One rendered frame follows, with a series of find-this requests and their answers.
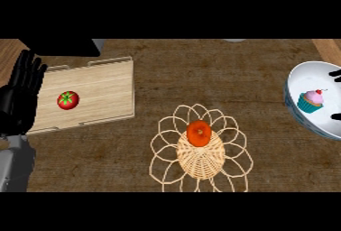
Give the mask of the pink frosted cupcake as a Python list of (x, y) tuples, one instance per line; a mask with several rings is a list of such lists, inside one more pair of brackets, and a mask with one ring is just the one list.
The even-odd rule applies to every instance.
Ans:
[(299, 94), (296, 106), (305, 113), (311, 114), (323, 108), (323, 92), (324, 89), (315, 89)]

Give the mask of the pale wooden cutting board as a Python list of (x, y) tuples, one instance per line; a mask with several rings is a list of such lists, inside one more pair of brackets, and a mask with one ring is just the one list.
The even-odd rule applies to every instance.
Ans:
[[(73, 109), (57, 106), (57, 97), (73, 91), (79, 96)], [(90, 61), (85, 67), (66, 65), (47, 69), (38, 94), (33, 126), (39, 134), (134, 117), (131, 57)]]

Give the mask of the brown burlap placemat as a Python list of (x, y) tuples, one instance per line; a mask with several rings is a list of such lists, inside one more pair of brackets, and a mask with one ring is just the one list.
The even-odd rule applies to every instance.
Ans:
[[(32, 191), (341, 191), (341, 142), (295, 121), (281, 97), (292, 67), (317, 60), (308, 40), (109, 40), (106, 59), (134, 60), (135, 116), (31, 136)], [(209, 113), (236, 155), (211, 180), (184, 176), (171, 147)]]

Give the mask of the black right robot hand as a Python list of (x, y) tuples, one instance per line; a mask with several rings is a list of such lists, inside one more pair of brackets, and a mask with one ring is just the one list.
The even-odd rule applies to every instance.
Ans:
[[(336, 71), (329, 72), (329, 76), (335, 77), (333, 82), (341, 83), (341, 69)], [(333, 120), (341, 121), (341, 113), (335, 113), (330, 115)]]

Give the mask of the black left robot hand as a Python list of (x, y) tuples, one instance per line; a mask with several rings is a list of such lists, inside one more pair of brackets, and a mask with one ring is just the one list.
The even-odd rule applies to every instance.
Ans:
[(25, 135), (33, 126), (36, 95), (47, 65), (33, 52), (20, 51), (7, 84), (0, 87), (0, 136)]

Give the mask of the black appliance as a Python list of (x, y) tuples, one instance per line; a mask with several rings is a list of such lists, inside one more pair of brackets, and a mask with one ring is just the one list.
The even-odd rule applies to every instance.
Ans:
[(20, 42), (39, 56), (98, 57), (104, 39), (20, 38)]

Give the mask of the pale wicker basket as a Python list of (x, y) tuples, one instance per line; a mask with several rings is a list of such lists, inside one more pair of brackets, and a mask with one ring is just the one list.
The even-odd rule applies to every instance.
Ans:
[[(203, 109), (203, 114), (200, 115), (196, 111), (196, 107), (200, 107)], [(183, 120), (175, 114), (178, 109), (186, 108), (186, 120)], [(211, 118), (211, 113), (215, 112), (219, 114), (219, 116), (212, 120)], [(203, 146), (203, 147), (194, 147), (186, 139), (186, 131), (180, 133), (180, 130), (177, 128), (177, 124), (175, 121), (181, 121), (186, 126), (193, 122), (190, 121), (190, 113), (193, 113), (196, 115), (197, 120), (202, 120), (205, 118), (205, 116), (208, 116), (209, 118), (209, 122), (208, 125), (209, 127), (212, 127), (212, 125), (215, 124), (215, 122), (218, 120), (224, 121), (224, 126), (218, 131), (211, 130), (211, 140), (209, 143)], [(171, 123), (172, 123), (172, 127), (174, 129), (169, 130), (160, 130), (160, 122), (166, 119), (171, 119)], [(227, 126), (227, 119), (231, 120), (233, 122), (233, 126), (228, 127)], [(224, 131), (234, 131), (234, 136), (233, 138), (227, 141), (222, 142), (222, 139), (219, 137), (219, 135), (222, 134)], [(169, 143), (166, 141), (166, 139), (163, 138), (163, 134), (166, 133), (175, 133), (178, 134), (178, 139), (177, 139), (177, 143)], [(239, 138), (239, 135), (243, 138), (243, 144), (239, 145), (237, 143), (234, 143), (234, 141)], [(159, 138), (165, 145), (159, 148), (159, 150), (155, 150), (155, 146), (153, 146), (153, 142), (155, 139)], [(224, 148), (225, 145), (231, 145), (236, 146), (239, 148), (239, 153), (233, 156), (227, 155), (227, 150)], [(149, 176), (152, 177), (152, 179), (160, 184), (160, 191), (165, 191), (165, 185), (171, 185), (175, 182), (180, 182), (180, 186), (178, 189), (183, 192), (183, 182), (184, 182), (184, 177), (188, 176), (191, 179), (196, 180), (196, 188), (194, 188), (194, 192), (199, 192), (199, 183), (203, 180), (209, 181), (211, 184), (211, 189), (212, 192), (221, 192), (219, 189), (215, 186), (214, 183), (214, 177), (218, 173), (221, 173), (225, 176), (228, 185), (230, 185), (230, 189), (231, 192), (236, 192), (234, 189), (234, 184), (231, 179), (236, 178), (242, 178), (243, 179), (243, 187), (245, 190), (243, 192), (249, 191), (249, 182), (248, 182), (248, 174), (252, 170), (252, 166), (253, 166), (253, 161), (252, 161), (252, 157), (250, 154), (248, 152), (246, 149), (246, 145), (248, 145), (248, 139), (246, 139), (246, 135), (245, 133), (239, 130), (239, 124), (237, 121), (234, 119), (233, 116), (227, 116), (222, 114), (221, 110), (218, 109), (211, 109), (208, 110), (206, 107), (200, 104), (193, 104), (191, 106), (187, 105), (178, 105), (172, 111), (172, 115), (163, 117), (159, 119), (157, 121), (157, 133), (155, 135), (155, 137), (152, 138), (150, 141), (150, 150), (153, 153), (153, 158), (149, 164)], [(175, 159), (174, 160), (168, 160), (163, 157), (159, 156), (160, 152), (165, 150), (165, 148), (172, 148), (175, 151)], [(246, 154), (248, 157), (248, 161), (249, 161), (249, 167), (245, 169), (239, 162), (237, 162), (237, 157)], [(162, 173), (162, 178), (159, 179), (155, 174), (153, 174), (153, 163), (155, 160), (160, 160), (162, 162), (168, 163), (166, 169), (163, 170)], [(231, 161), (233, 164), (239, 167), (239, 171), (240, 174), (228, 174), (224, 170), (224, 163), (225, 160)], [(166, 174), (171, 168), (171, 165), (174, 163), (178, 163), (181, 169), (183, 169), (183, 175), (180, 178), (177, 178), (175, 180), (171, 181), (165, 181), (166, 179)]]

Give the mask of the white bowl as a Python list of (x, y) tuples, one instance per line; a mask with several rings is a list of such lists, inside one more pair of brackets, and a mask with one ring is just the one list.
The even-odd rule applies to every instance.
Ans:
[[(284, 106), (295, 121), (317, 135), (341, 141), (341, 121), (330, 118), (332, 114), (341, 113), (341, 82), (333, 80), (330, 72), (339, 71), (341, 67), (323, 62), (307, 61), (298, 64), (286, 78), (283, 85)], [(299, 95), (308, 91), (321, 91), (321, 108), (307, 113), (298, 106)]]

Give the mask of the red tomato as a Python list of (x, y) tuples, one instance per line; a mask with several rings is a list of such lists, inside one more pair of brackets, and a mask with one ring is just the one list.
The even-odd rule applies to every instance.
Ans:
[(57, 97), (57, 106), (63, 110), (70, 110), (76, 107), (79, 96), (73, 91), (64, 91)]

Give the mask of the orange fruit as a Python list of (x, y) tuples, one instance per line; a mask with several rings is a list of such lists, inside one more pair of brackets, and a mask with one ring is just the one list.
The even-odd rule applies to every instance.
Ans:
[(203, 147), (211, 140), (211, 127), (202, 120), (193, 121), (186, 127), (186, 139), (194, 147)]

